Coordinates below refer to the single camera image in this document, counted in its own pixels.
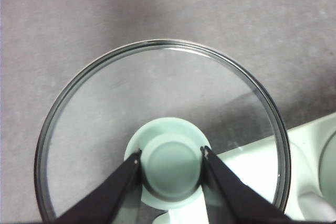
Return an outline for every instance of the gray surface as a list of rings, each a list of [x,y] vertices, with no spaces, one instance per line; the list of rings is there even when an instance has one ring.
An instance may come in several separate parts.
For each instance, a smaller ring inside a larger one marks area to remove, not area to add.
[[[83,66],[153,37],[217,48],[268,89],[287,127],[336,111],[336,0],[1,0],[1,218],[39,219],[35,146]]]

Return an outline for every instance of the green plastic base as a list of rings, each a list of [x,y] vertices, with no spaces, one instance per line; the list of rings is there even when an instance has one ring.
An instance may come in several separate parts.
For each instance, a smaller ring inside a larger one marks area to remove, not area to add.
[[[201,193],[201,146],[210,146],[194,124],[179,118],[155,119],[129,141],[124,159],[142,150],[143,193],[141,200],[154,208],[180,208]]]

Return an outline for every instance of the white plastic piece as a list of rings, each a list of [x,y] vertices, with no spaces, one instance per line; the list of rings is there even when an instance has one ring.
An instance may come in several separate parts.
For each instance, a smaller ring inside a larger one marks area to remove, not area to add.
[[[299,206],[306,219],[325,222],[336,220],[336,208],[315,193],[299,196]]]

